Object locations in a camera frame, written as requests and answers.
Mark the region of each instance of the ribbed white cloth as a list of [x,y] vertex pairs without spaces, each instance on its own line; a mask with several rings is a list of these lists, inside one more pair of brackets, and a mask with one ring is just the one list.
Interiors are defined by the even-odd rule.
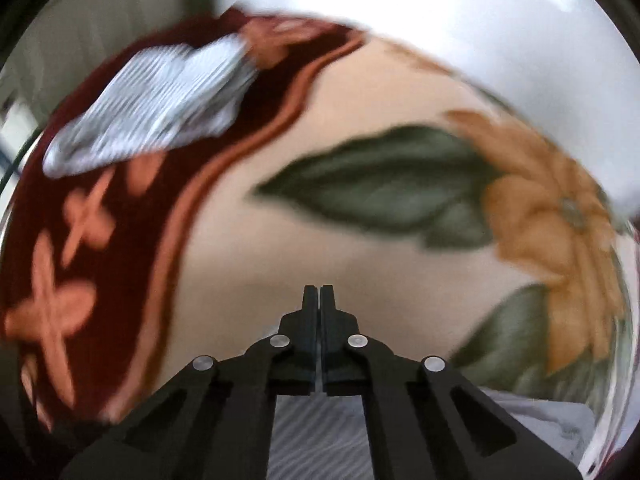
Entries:
[[140,155],[217,137],[236,120],[257,69],[237,34],[203,48],[137,53],[95,103],[49,145],[44,173],[84,173]]

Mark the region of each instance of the round metal rivet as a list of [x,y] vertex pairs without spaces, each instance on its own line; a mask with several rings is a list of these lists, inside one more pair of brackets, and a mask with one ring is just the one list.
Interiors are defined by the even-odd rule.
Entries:
[[289,338],[283,334],[276,334],[270,339],[270,341],[271,341],[271,346],[274,346],[276,348],[284,348],[285,346],[288,346],[290,343]]
[[424,360],[424,367],[430,372],[441,372],[445,365],[444,360],[436,356],[427,357]]
[[354,334],[352,336],[349,336],[349,338],[347,339],[347,343],[349,343],[349,346],[352,346],[354,348],[363,348],[367,345],[368,342],[369,340],[360,334]]
[[211,368],[212,366],[213,357],[210,357],[208,355],[201,355],[193,360],[193,367],[200,372],[209,370],[209,368]]

